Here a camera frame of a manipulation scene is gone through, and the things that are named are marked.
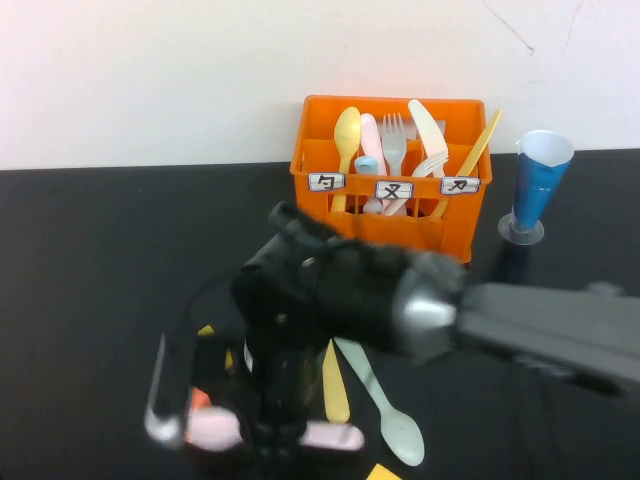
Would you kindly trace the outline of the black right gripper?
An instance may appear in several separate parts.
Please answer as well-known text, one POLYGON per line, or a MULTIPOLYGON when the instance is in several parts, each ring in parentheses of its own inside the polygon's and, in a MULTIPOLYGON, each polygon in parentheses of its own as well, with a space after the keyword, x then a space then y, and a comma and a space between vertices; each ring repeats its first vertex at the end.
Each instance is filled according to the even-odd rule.
MULTIPOLYGON (((245 340, 242 360, 257 397, 253 430, 259 435, 302 435, 319 385, 319 350, 276 348, 245 340)), ((253 474, 259 480, 293 479, 301 449, 295 444, 255 444, 253 474)))

